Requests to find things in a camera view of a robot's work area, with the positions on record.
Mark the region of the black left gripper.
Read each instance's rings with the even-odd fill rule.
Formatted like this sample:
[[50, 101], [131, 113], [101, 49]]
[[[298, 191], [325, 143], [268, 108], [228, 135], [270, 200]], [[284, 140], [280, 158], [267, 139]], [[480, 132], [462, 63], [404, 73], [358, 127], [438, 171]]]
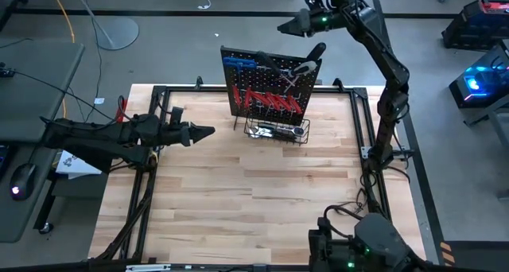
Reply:
[[215, 132], [216, 129], [213, 126], [198, 126], [189, 122], [165, 123], [160, 126], [157, 133], [157, 144], [159, 146], [170, 146], [173, 144], [191, 146]]

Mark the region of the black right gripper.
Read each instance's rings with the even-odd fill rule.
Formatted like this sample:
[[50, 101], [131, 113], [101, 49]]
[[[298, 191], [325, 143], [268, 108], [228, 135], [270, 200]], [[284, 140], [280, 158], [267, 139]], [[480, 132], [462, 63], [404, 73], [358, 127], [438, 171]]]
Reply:
[[344, 27], [344, 17], [336, 10], [315, 9], [300, 10], [300, 21], [296, 18], [277, 27], [281, 33], [297, 36], [311, 37], [316, 33], [328, 32]]

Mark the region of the black pegboard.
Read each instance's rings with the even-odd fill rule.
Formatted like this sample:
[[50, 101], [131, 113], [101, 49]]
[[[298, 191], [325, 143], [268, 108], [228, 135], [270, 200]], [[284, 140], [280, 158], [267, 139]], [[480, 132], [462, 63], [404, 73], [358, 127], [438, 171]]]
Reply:
[[[220, 54], [223, 64], [224, 57], [236, 57], [241, 59], [249, 59], [254, 60], [257, 65], [266, 66], [262, 60], [257, 56], [257, 52], [249, 51], [245, 49], [233, 49], [228, 47], [221, 47]], [[274, 53], [267, 53], [268, 56], [272, 58], [274, 63], [279, 67], [279, 69], [294, 69], [301, 63], [305, 62], [306, 57], [298, 57], [298, 56], [287, 56], [287, 55], [278, 55]], [[280, 95], [283, 99], [286, 99], [288, 95], [292, 95], [301, 107], [304, 107], [305, 110], [308, 106], [311, 94], [313, 92], [314, 85], [317, 81], [318, 73], [321, 69], [322, 59], [317, 61], [317, 68], [310, 72], [307, 75], [301, 76], [294, 87], [291, 87], [286, 93], [284, 90], [286, 89], [288, 83], [284, 79], [284, 76], [287, 76], [287, 73], [282, 73], [282, 76], [277, 76], [272, 71], [263, 71], [263, 70], [249, 70], [243, 69], [241, 72], [241, 81], [240, 81], [240, 89], [239, 93], [244, 102], [246, 90], [248, 87], [251, 87], [252, 91], [256, 91], [265, 96], [265, 93], [268, 91], [273, 95]], [[234, 95], [232, 91], [232, 86], [235, 85], [236, 77], [236, 69], [233, 67], [227, 67], [223, 65], [223, 73], [225, 77], [225, 83], [227, 88], [227, 95], [229, 104], [234, 100]], [[300, 118], [291, 118], [291, 119], [261, 119], [272, 122], [281, 122], [290, 125], [300, 125], [302, 120], [304, 119], [304, 115]]]

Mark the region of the blue T-handle hex key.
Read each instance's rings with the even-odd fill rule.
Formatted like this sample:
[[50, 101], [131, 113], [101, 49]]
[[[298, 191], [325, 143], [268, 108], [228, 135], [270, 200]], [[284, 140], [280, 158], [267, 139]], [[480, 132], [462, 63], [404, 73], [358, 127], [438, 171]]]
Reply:
[[236, 57], [224, 57], [223, 58], [223, 65], [227, 67], [233, 67], [236, 69], [236, 77], [237, 80], [235, 81], [235, 85], [240, 89], [240, 81], [241, 81], [241, 72], [237, 71], [237, 68], [234, 67], [234, 64], [257, 64], [254, 60], [249, 59], [241, 59]]

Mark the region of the chrome ratchet wrench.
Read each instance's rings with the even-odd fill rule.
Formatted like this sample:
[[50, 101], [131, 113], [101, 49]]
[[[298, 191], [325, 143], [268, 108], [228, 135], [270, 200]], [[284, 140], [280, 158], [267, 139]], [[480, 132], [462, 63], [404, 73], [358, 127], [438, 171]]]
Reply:
[[305, 131], [301, 127], [276, 126], [275, 130], [283, 134], [292, 134], [301, 137]]

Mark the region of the chrome hook rack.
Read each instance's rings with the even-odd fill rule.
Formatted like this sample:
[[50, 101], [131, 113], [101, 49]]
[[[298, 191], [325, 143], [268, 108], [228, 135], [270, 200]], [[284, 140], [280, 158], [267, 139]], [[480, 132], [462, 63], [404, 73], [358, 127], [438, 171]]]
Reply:
[[276, 75], [281, 75], [282, 73], [290, 74], [291, 71], [288, 69], [273, 69], [267, 66], [260, 66], [257, 64], [234, 64], [234, 67], [237, 68], [238, 72], [241, 72], [243, 69], [249, 69], [249, 70], [263, 70], [263, 71], [272, 71]]

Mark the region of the red flat object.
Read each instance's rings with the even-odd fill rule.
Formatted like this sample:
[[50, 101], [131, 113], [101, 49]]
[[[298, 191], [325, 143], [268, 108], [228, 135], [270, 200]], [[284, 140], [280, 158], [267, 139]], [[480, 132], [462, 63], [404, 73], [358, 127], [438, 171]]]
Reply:
[[123, 122], [125, 119], [127, 119], [125, 113], [126, 105], [127, 105], [126, 99], [122, 95], [120, 95], [118, 99], [118, 108], [115, 116], [116, 122]]

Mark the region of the black diagonal beam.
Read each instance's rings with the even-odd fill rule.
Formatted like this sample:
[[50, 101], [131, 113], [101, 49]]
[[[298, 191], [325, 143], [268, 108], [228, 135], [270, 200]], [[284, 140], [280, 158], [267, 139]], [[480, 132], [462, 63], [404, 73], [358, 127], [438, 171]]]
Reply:
[[111, 154], [102, 150], [88, 148], [83, 146], [71, 147], [69, 153], [77, 156], [87, 164], [95, 167], [103, 173], [108, 173], [111, 168], [113, 157]]

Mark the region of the grey round-base floor stand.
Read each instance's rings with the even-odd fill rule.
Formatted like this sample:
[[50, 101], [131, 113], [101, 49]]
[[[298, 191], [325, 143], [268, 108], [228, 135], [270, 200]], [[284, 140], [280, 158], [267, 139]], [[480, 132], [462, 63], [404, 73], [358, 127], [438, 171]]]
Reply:
[[139, 36], [138, 24], [128, 17], [114, 17], [110, 21], [101, 22], [92, 12], [87, 0], [80, 0], [84, 9], [91, 17], [95, 29], [96, 44], [108, 51], [117, 51], [132, 45]]

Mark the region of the grey metal bar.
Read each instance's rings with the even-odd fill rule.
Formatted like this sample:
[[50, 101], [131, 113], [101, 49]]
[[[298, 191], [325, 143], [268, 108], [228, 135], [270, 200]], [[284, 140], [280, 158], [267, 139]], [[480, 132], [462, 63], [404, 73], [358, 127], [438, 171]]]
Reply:
[[129, 265], [125, 272], [309, 272], [309, 268], [307, 265], [164, 263]]

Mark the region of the grey desk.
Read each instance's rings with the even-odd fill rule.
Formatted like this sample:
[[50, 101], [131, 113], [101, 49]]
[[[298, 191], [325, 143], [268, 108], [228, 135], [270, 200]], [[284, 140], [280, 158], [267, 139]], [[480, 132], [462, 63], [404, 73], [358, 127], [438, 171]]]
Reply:
[[[39, 143], [45, 132], [40, 117], [56, 117], [83, 54], [80, 43], [55, 41], [24, 41], [0, 49], [0, 63], [15, 71], [11, 78], [0, 78], [0, 144], [14, 147], [0, 173], [0, 243], [16, 243], [33, 213], [56, 155]], [[27, 200], [16, 201], [10, 179], [25, 163], [37, 166], [33, 192]]]

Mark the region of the black crate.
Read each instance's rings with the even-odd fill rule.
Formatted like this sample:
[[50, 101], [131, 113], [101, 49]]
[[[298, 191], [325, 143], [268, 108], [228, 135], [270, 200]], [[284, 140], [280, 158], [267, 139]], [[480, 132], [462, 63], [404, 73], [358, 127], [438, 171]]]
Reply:
[[509, 0], [476, 0], [467, 4], [441, 35], [447, 49], [492, 48], [509, 39]]

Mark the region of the black computer mouse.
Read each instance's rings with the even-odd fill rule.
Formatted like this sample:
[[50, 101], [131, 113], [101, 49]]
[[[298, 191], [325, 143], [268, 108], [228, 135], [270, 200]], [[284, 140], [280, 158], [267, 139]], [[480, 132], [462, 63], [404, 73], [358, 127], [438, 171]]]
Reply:
[[37, 166], [33, 163], [19, 165], [13, 172], [10, 179], [10, 195], [13, 200], [27, 200], [34, 187], [34, 178]]

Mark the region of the black computer with lights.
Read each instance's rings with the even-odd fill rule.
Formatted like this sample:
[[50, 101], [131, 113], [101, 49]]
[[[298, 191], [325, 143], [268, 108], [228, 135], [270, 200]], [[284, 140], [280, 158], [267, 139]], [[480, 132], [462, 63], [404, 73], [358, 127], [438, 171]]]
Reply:
[[450, 85], [460, 109], [484, 108], [509, 94], [509, 40], [499, 41]]

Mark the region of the grey furniture piece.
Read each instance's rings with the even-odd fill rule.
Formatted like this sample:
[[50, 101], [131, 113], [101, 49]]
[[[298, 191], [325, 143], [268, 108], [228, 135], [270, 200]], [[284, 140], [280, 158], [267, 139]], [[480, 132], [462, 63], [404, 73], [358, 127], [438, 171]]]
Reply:
[[482, 109], [477, 115], [464, 120], [466, 126], [475, 126], [479, 122], [489, 121], [495, 130], [495, 133], [500, 140], [502, 147], [509, 152], [509, 132], [503, 128], [499, 111], [502, 107], [494, 108], [493, 105]]

